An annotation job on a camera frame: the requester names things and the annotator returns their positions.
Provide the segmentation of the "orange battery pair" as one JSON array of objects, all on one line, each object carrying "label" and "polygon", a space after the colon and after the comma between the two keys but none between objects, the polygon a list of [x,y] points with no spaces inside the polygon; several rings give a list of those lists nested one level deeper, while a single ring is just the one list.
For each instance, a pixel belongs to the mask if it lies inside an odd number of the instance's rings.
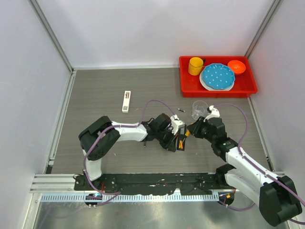
[{"label": "orange battery pair", "polygon": [[184,150],[184,144],[183,144],[183,141],[182,141],[182,140],[179,141],[178,149],[179,149],[179,150]]}]

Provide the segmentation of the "slim white remote control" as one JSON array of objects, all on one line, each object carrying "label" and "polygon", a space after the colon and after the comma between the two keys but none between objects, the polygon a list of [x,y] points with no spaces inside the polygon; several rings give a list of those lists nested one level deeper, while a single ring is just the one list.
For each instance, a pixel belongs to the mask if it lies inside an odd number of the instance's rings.
[{"label": "slim white remote control", "polygon": [[122,112],[128,113],[131,99],[131,91],[125,91],[122,103]]}]

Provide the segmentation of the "black remote control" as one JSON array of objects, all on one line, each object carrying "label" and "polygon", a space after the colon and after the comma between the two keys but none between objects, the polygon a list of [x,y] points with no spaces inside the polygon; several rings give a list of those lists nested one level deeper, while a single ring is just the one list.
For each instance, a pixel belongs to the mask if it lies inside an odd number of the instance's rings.
[{"label": "black remote control", "polygon": [[177,132],[177,145],[176,145],[176,150],[178,150],[178,151],[180,151],[180,150],[178,149],[178,144],[179,144],[179,141],[180,141],[180,140],[183,141],[184,150],[185,150],[185,140],[186,140],[186,139],[183,138],[183,135],[184,135],[185,132],[186,132],[186,125],[184,125],[184,126],[182,126],[182,127],[180,127],[180,128],[178,129],[178,132]]}]

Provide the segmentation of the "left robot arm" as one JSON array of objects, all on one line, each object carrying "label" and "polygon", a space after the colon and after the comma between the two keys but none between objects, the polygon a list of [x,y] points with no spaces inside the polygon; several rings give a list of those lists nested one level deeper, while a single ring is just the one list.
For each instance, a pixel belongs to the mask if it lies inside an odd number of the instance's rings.
[{"label": "left robot arm", "polygon": [[102,157],[117,142],[147,142],[157,140],[168,151],[184,150],[186,125],[177,115],[164,113],[134,124],[118,123],[102,116],[85,130],[78,139],[84,155],[85,185],[97,190],[102,183]]}]

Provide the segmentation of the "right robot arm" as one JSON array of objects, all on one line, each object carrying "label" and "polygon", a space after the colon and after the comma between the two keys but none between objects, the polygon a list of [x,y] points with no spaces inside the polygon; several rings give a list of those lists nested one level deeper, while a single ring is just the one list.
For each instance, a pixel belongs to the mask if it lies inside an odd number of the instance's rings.
[{"label": "right robot arm", "polygon": [[216,185],[238,189],[258,206],[268,224],[275,227],[302,213],[293,180],[278,176],[252,159],[227,136],[221,118],[200,117],[187,130],[194,137],[210,142],[213,152],[226,162],[216,170]]}]

